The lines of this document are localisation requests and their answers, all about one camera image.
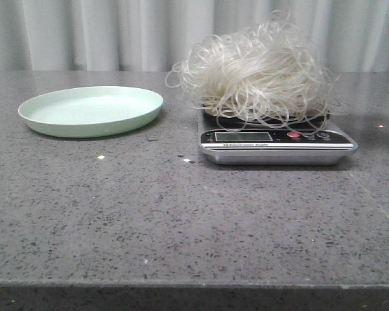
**bundle of noodles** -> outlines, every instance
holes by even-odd
[[[315,50],[275,11],[266,23],[197,43],[169,74],[177,73],[185,97],[213,116],[271,128],[308,122],[317,131],[333,82]]]

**kitchen scale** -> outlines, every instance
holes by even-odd
[[[313,135],[306,123],[294,130],[272,129],[262,124],[248,124],[237,118],[219,118],[198,111],[198,143],[206,157],[221,165],[333,165],[357,149],[357,143],[335,124]]]

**gray speckled countertop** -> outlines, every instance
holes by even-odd
[[[342,74],[334,94],[350,106],[332,119],[359,150],[332,167],[210,163],[164,77],[0,71],[0,288],[389,289],[389,74]],[[147,88],[164,105],[101,139],[44,136],[18,116],[80,86]]]

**curtain fold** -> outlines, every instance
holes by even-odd
[[[389,71],[389,0],[0,0],[0,70],[168,71],[273,10],[333,71]]]

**plate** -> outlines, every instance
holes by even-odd
[[[22,103],[19,115],[34,131],[57,137],[101,137],[153,121],[163,98],[150,90],[91,86],[43,94]]]

